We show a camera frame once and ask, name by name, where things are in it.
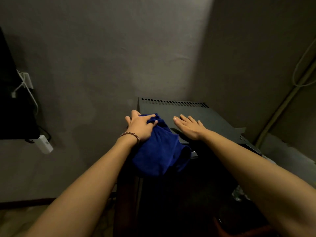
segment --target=cloth fold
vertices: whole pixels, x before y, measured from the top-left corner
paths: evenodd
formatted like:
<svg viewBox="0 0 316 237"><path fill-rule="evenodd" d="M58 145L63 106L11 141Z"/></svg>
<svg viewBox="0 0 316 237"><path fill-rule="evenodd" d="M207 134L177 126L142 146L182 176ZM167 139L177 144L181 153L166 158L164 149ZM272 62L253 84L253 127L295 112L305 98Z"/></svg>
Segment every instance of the cloth fold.
<svg viewBox="0 0 316 237"><path fill-rule="evenodd" d="M190 160L191 148L179 142L179 135L173 134L157 113L147 124L156 120L151 137L140 145L132 162L146 176L164 175L170 166L180 172Z"/></svg>

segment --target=bracelet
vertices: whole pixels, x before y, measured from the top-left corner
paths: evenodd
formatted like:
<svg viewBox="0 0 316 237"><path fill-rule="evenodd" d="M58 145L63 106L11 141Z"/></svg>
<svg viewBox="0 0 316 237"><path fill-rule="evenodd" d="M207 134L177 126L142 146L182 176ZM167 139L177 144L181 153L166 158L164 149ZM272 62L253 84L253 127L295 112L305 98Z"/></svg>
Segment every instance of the bracelet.
<svg viewBox="0 0 316 237"><path fill-rule="evenodd" d="M137 145L140 143L140 138L135 133L132 133L132 132L124 132L123 134L120 135L120 137L124 135L128 135L128 134L133 135L137 138L137 143L136 143Z"/></svg>

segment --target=black monitor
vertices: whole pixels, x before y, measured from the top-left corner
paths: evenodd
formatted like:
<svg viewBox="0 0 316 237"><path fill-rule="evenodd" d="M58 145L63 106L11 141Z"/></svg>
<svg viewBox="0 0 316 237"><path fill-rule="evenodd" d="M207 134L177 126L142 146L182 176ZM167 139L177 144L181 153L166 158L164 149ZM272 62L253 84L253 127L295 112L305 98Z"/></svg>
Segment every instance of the black monitor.
<svg viewBox="0 0 316 237"><path fill-rule="evenodd" d="M0 139L37 139L39 129L34 117L34 103L24 87L12 92L22 80L0 28Z"/></svg>

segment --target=vent grille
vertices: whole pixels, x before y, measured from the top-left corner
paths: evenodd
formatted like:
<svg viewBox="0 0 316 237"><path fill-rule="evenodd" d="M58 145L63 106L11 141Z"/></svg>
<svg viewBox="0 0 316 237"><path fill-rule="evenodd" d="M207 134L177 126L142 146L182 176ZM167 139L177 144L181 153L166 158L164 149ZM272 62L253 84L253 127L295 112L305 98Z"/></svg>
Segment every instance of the vent grille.
<svg viewBox="0 0 316 237"><path fill-rule="evenodd" d="M146 104L152 105L178 105L178 106L188 106L188 107L202 107L208 108L205 103L201 102L192 102L192 101L175 101L175 100L158 100L151 98L141 98L141 101Z"/></svg>

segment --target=blue cloth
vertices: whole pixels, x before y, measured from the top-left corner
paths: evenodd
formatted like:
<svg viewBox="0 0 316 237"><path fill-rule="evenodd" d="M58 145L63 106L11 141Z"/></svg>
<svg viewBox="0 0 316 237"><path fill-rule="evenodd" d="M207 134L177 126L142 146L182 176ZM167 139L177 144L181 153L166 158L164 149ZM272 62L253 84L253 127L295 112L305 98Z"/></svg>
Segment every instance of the blue cloth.
<svg viewBox="0 0 316 237"><path fill-rule="evenodd" d="M173 134L157 113L147 124L156 120L158 124L153 128L151 137L141 144L132 159L136 168L146 176L164 175L170 166L179 172L191 157L190 147L179 142L179 135Z"/></svg>

